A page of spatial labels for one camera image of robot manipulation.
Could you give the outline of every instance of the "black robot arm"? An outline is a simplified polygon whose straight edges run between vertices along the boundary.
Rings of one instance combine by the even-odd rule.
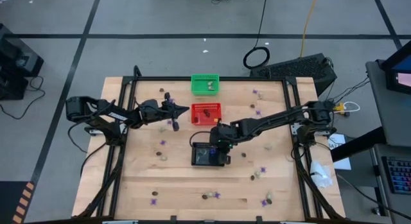
[[[94,99],[88,96],[76,96],[66,100],[67,120],[75,123],[87,123],[93,129],[103,132],[108,145],[122,145],[123,137],[120,125],[108,122],[100,116],[109,116],[120,120],[127,127],[136,129],[152,122],[171,119],[174,131],[179,130],[176,119],[189,107],[178,106],[170,99],[170,93],[164,95],[161,107],[155,99],[149,99],[132,111],[127,111],[105,99]]]
[[[295,134],[298,142],[311,146],[315,144],[315,132],[328,132],[329,134],[332,132],[332,127],[328,125],[331,122],[329,113],[332,111],[333,104],[330,101],[310,101],[303,106],[295,106],[287,111],[260,119],[240,119],[229,125],[219,121],[217,126],[210,131],[209,143],[193,143],[192,165],[224,166],[224,164],[230,164],[231,158],[227,154],[233,146],[250,141],[266,130],[283,125],[296,127]]]

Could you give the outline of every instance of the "black floor line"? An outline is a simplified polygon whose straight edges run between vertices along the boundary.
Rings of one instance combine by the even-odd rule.
[[[207,33],[207,34],[86,34],[87,39],[256,39],[258,34]],[[81,39],[82,34],[12,34],[20,39]],[[261,34],[261,39],[301,39],[302,34]],[[392,35],[330,35],[307,34],[306,39],[379,40],[393,39]]]
[[[60,95],[60,99],[58,100],[58,103],[57,103],[57,108],[54,112],[53,119],[51,120],[51,124],[50,124],[49,130],[46,135],[46,140],[43,143],[43,147],[41,149],[39,159],[37,160],[33,175],[31,176],[31,181],[34,182],[35,184],[38,183],[43,167],[44,167],[44,164],[46,163],[47,155],[49,153],[50,146],[53,141],[58,122],[60,121],[60,117],[63,112],[64,102],[66,101],[67,95],[69,94],[71,83],[73,82],[74,74],[76,73],[76,70],[77,70],[77,65],[82,56],[85,41],[87,40],[87,34],[90,32],[91,24],[94,19],[94,16],[96,15],[96,11],[97,11],[97,7],[99,3],[100,3],[100,0],[94,0],[93,6],[89,14],[89,18],[87,20],[87,24],[85,25],[85,28],[84,28],[82,38],[77,47],[77,51],[74,54],[73,62],[71,63],[71,67],[67,75],[66,82],[64,84],[62,93]]]
[[[383,4],[381,3],[381,0],[375,0],[375,3],[377,4],[378,10],[380,11],[381,16],[383,17],[385,25],[387,26],[387,29],[390,32],[390,35],[392,36],[392,40],[394,41],[394,44],[396,45],[397,49],[402,48],[403,46],[401,45],[401,42],[399,41],[397,33],[394,30],[394,27],[392,26],[390,19],[388,18],[387,12],[385,11]]]

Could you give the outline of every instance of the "computer monitor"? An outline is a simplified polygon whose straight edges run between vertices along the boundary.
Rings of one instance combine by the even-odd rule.
[[[411,94],[411,41],[380,62],[380,67],[385,71],[388,90]]]

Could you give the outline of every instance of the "wooden table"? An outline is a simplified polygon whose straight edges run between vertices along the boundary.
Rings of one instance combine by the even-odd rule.
[[[302,104],[317,100],[312,78],[298,78],[297,83]],[[101,98],[108,101],[117,99],[120,85],[121,78],[106,78]],[[178,105],[221,103],[224,123],[256,117],[256,109],[262,116],[286,109],[280,82],[220,82],[217,96],[194,96],[190,91],[190,81],[138,81],[137,101],[141,103],[155,98],[160,103],[164,100],[160,88],[170,92]],[[261,99],[252,93],[253,89],[261,93]],[[294,106],[291,87],[289,89]],[[178,132],[173,132],[166,121],[129,131],[116,219],[170,220],[170,216],[176,215],[178,220],[255,221],[256,216],[262,216],[264,221],[304,220],[297,171],[290,157],[292,142],[288,126],[265,131],[259,137],[235,146],[230,152],[231,164],[224,168],[194,168],[191,166],[189,138],[194,132],[210,130],[212,126],[192,125],[191,111],[182,114],[178,122]],[[167,130],[160,133],[160,127]],[[208,137],[200,134],[193,141],[207,142]],[[166,141],[165,145],[160,144],[162,140]],[[91,137],[89,153],[103,142],[103,136]],[[317,142],[327,145],[325,137],[317,137]],[[264,149],[266,144],[273,148]],[[82,212],[100,189],[108,149],[102,149],[86,163],[73,215]],[[158,151],[167,156],[167,161],[156,156]],[[334,209],[345,216],[330,151],[320,145],[312,146],[311,155],[313,160],[330,168],[333,185],[320,188],[320,191]],[[251,181],[250,176],[260,167],[266,167],[267,172],[260,179]],[[210,192],[218,192],[221,197],[202,199],[203,194]],[[263,207],[261,201],[268,192],[272,193],[272,205]],[[311,217],[315,217],[308,187],[307,194]],[[108,214],[111,195],[109,191],[104,214]],[[152,198],[157,199],[157,205],[150,204]]]

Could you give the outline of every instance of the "keyboard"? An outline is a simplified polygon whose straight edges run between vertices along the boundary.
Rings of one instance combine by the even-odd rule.
[[[391,191],[397,194],[411,194],[411,159],[382,157]]]

